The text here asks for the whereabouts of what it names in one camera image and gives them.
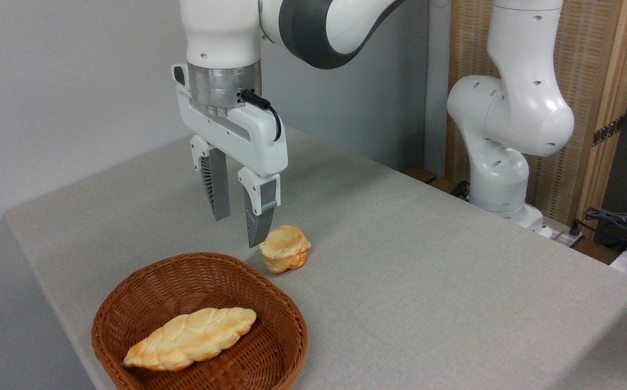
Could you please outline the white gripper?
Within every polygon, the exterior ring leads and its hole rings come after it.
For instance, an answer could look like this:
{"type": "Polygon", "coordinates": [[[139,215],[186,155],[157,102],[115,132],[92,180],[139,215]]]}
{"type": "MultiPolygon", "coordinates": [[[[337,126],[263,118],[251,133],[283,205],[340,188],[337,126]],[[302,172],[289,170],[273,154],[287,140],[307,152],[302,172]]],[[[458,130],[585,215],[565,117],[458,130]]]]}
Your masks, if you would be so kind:
{"type": "Polygon", "coordinates": [[[268,237],[274,210],[281,205],[281,180],[277,173],[288,166],[286,135],[281,133],[279,140],[274,141],[276,119],[249,103],[229,109],[225,117],[195,108],[186,64],[175,64],[172,73],[178,83],[182,121],[195,134],[190,141],[193,163],[212,214],[216,220],[230,215],[226,153],[244,166],[237,175],[244,188],[247,240],[250,248],[258,246],[268,237]]]}

